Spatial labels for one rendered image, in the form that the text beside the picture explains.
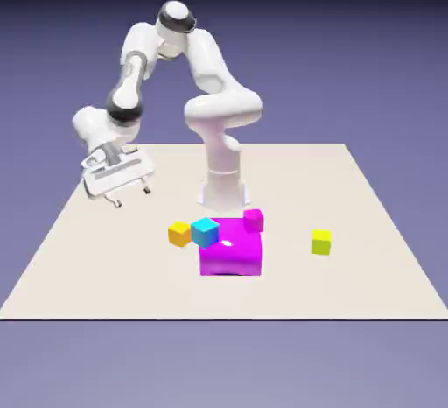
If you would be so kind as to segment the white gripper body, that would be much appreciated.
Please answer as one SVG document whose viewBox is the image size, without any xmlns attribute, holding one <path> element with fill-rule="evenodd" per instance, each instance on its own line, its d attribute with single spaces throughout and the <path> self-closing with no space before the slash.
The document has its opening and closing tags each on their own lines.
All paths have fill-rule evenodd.
<svg viewBox="0 0 448 408">
<path fill-rule="evenodd" d="M 109 165 L 98 155 L 91 155 L 81 163 L 81 167 L 87 195 L 94 199 L 145 180 L 155 170 L 148 155 L 120 155 L 120 162 L 115 165 Z"/>
</svg>

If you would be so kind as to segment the small orange cube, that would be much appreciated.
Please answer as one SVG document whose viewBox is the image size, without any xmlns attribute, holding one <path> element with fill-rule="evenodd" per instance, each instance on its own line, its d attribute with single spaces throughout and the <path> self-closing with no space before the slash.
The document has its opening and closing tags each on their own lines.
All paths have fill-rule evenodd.
<svg viewBox="0 0 448 408">
<path fill-rule="evenodd" d="M 191 225 L 186 222 L 174 222 L 168 228 L 168 240 L 170 244 L 185 247 L 191 240 Z"/>
</svg>

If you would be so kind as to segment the small cyan cube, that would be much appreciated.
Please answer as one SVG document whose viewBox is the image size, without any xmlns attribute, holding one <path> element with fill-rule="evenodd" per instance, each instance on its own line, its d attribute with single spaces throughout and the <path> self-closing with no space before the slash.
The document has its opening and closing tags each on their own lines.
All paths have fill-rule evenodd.
<svg viewBox="0 0 448 408">
<path fill-rule="evenodd" d="M 208 248 L 219 241 L 219 223 L 207 217 L 193 222 L 191 238 L 201 248 Z"/>
</svg>

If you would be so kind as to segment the small magenta cube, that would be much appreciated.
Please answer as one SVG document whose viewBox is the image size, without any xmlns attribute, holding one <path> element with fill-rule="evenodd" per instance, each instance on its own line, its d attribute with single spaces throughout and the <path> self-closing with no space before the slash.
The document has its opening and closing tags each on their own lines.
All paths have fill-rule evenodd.
<svg viewBox="0 0 448 408">
<path fill-rule="evenodd" d="M 243 212 L 243 224 L 249 233 L 261 233 L 264 230 L 263 212 L 257 208 L 246 209 Z"/>
</svg>

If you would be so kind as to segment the small yellow-green cube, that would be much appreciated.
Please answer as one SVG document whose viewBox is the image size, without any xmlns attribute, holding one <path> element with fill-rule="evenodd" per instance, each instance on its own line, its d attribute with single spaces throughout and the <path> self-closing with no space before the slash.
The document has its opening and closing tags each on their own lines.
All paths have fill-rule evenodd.
<svg viewBox="0 0 448 408">
<path fill-rule="evenodd" d="M 311 253 L 328 256 L 332 246 L 332 236 L 329 230 L 314 229 L 311 233 Z"/>
</svg>

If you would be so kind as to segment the large magenta box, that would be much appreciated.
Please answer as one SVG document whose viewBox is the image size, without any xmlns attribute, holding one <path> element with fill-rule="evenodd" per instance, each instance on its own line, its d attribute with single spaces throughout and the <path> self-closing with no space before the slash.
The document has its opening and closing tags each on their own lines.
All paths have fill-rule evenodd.
<svg viewBox="0 0 448 408">
<path fill-rule="evenodd" d="M 199 248 L 200 274 L 260 276 L 262 233 L 247 230 L 242 218 L 213 218 L 213 221 L 219 224 L 219 239 L 207 248 Z"/>
</svg>

